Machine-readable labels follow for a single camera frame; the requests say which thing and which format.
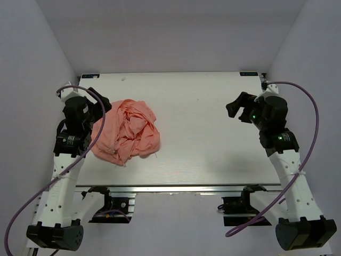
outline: wall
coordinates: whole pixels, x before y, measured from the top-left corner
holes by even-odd
[[[266,72],[304,0],[37,0],[76,73]]]
[[[62,103],[55,90],[75,74],[34,0],[1,0],[0,8],[0,237],[17,209],[50,178]],[[10,233],[23,249],[35,205]],[[4,255],[0,246],[0,255]]]
[[[305,171],[315,199],[327,218],[341,227],[340,135],[341,2],[307,1],[269,71],[270,80],[285,80],[304,86],[317,101],[320,132]],[[314,110],[297,89],[281,85],[289,104],[291,128],[305,156],[314,129]],[[341,255],[341,232],[331,239],[335,255]]]

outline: table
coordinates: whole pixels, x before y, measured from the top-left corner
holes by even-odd
[[[241,110],[236,118],[229,118],[225,108],[242,91],[261,93],[258,76],[239,72],[100,74],[81,78],[79,85],[93,87],[110,102],[145,101],[156,115],[161,148],[147,158],[133,157],[125,167],[89,153],[78,186],[279,183],[257,128],[237,119]]]

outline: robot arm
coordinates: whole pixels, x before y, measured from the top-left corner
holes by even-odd
[[[93,88],[89,90],[101,99],[108,112],[111,109],[109,100]],[[60,173],[89,147],[93,124],[102,117],[102,109],[99,103],[93,104],[75,89],[64,89],[59,97],[65,103],[65,119],[57,129],[52,175],[52,179],[59,180],[50,187],[38,223],[28,226],[26,236],[43,248],[75,251],[83,239],[82,225],[88,223],[97,211],[111,209],[111,198],[106,188],[91,189],[83,194],[82,202],[73,212],[76,181],[85,159],[81,159],[65,175],[60,176]]]
[[[242,92],[226,108],[233,118],[243,107],[239,119],[253,123],[259,129],[259,140],[283,189],[294,175],[298,175],[285,193],[287,209],[276,204],[264,217],[276,226],[276,237],[284,250],[322,247],[336,232],[335,222],[324,218],[310,191],[305,172],[298,171],[301,165],[299,146],[295,135],[285,128],[287,102],[278,96],[276,85],[263,83],[262,89],[259,96]],[[246,208],[262,211],[273,201],[273,197],[262,186],[256,185],[244,188],[241,200]]]

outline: cloth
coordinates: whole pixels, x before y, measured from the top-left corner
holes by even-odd
[[[159,150],[160,133],[154,126],[156,117],[144,101],[120,100],[111,105],[101,136],[91,149],[95,156],[123,166],[133,156],[146,156]],[[93,125],[92,139],[101,124],[102,119]]]

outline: white table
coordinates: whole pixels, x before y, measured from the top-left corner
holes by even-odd
[[[236,185],[279,183],[252,124],[229,118],[225,105],[242,92],[261,93],[258,76],[233,73],[100,74],[82,78],[110,102],[143,100],[156,115],[161,149],[125,167],[92,153],[78,186]]]

